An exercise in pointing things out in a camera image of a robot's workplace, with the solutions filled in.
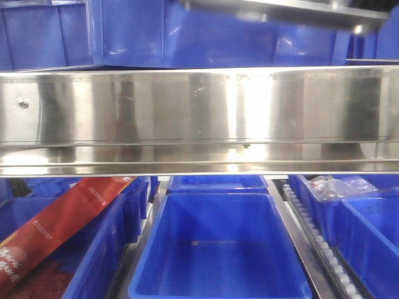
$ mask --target bolt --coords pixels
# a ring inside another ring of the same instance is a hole
[[[19,100],[18,105],[23,109],[29,108],[29,100],[22,98]]]

